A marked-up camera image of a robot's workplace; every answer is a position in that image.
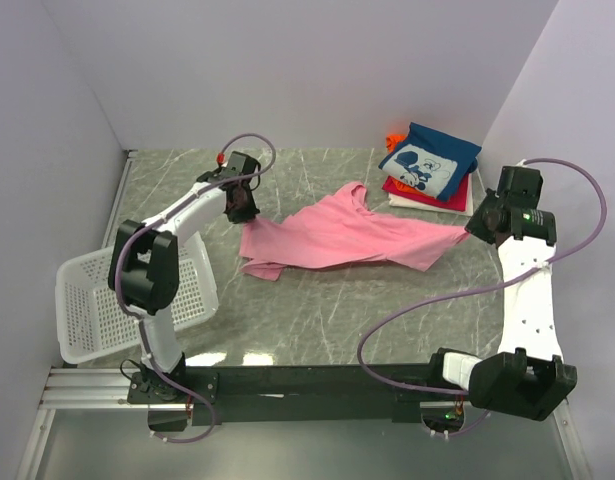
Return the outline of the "pink t shirt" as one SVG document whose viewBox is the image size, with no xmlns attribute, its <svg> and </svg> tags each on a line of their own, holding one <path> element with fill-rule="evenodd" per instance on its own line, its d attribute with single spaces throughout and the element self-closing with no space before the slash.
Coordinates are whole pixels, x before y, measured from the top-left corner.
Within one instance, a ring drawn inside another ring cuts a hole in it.
<svg viewBox="0 0 615 480">
<path fill-rule="evenodd" d="M 425 272 L 468 238 L 461 226 L 373 212 L 366 194 L 365 185 L 351 182 L 280 223 L 258 217 L 246 224 L 241 271 L 269 281 L 286 267 L 321 270 L 370 262 Z"/>
</svg>

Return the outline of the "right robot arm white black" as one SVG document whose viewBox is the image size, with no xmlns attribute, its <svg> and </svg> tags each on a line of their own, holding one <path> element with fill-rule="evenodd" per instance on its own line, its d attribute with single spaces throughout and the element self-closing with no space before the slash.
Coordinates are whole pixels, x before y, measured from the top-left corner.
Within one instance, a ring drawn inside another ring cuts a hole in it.
<svg viewBox="0 0 615 480">
<path fill-rule="evenodd" d="M 498 351 L 486 359 L 441 348 L 433 355 L 426 387 L 447 399 L 458 389 L 471 403 L 508 415 L 545 420 L 577 384 L 577 370 L 563 359 L 557 340 L 552 270 L 556 222 L 536 199 L 501 198 L 488 191 L 467 231 L 497 248 L 503 279 L 503 332 Z M 517 284 L 510 281 L 538 271 Z"/>
</svg>

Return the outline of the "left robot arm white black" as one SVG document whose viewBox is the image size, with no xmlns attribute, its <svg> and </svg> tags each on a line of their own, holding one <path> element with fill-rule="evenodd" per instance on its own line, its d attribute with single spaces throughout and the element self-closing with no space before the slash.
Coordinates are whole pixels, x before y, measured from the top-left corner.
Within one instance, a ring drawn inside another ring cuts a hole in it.
<svg viewBox="0 0 615 480">
<path fill-rule="evenodd" d="M 179 247 L 201 227 L 226 214 L 238 221 L 257 215 L 249 175 L 208 173 L 162 212 L 119 228 L 109 272 L 109 286 L 123 313 L 134 318 L 143 363 L 156 371 L 151 389 L 163 401 L 180 399 L 187 388 L 176 370 L 183 353 L 176 339 L 171 303 L 179 289 Z"/>
</svg>

